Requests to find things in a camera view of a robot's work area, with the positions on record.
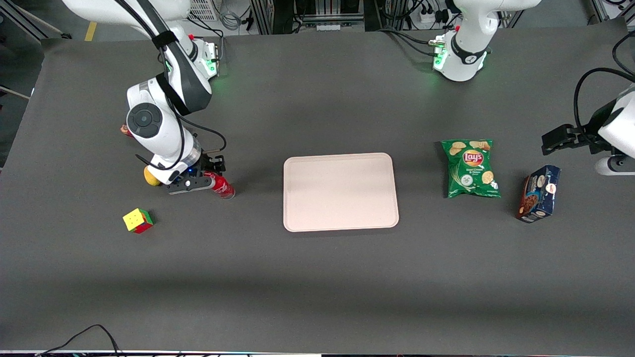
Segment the rubik's cube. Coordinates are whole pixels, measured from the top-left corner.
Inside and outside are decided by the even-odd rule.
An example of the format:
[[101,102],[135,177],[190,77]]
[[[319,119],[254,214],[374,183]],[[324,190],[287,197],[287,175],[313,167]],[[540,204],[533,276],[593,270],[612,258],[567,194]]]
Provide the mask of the rubik's cube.
[[150,214],[140,208],[123,216],[123,221],[130,232],[137,234],[145,232],[154,225],[152,219],[150,219]]

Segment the lay's logo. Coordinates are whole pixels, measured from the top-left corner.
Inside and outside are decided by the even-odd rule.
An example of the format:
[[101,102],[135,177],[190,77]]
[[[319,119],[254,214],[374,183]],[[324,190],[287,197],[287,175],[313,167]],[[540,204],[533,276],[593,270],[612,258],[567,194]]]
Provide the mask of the lay's logo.
[[468,150],[463,153],[463,161],[469,166],[479,166],[483,163],[483,154],[476,150]]

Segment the yellow ball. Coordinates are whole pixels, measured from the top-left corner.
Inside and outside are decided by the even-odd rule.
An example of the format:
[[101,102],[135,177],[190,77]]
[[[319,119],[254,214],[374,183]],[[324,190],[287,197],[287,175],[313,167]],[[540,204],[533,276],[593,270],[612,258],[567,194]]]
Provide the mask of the yellow ball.
[[148,170],[148,166],[144,167],[144,177],[145,181],[151,186],[161,185],[161,181],[159,181],[153,174]]

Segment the soda can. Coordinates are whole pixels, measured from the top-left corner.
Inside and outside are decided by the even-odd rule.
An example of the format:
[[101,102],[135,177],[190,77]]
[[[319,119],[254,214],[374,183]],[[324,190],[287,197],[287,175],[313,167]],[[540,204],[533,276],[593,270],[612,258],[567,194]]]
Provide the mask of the soda can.
[[225,180],[225,177],[216,173],[205,171],[203,174],[213,180],[211,185],[212,191],[216,192],[222,199],[232,199],[236,195],[234,187]]

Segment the green chip bag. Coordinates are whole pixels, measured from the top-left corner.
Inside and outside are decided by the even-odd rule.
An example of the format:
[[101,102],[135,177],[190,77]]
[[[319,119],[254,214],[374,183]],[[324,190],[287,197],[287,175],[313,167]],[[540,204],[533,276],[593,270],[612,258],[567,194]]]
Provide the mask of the green chip bag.
[[491,140],[444,140],[448,156],[448,198],[462,193],[500,197],[490,167]]

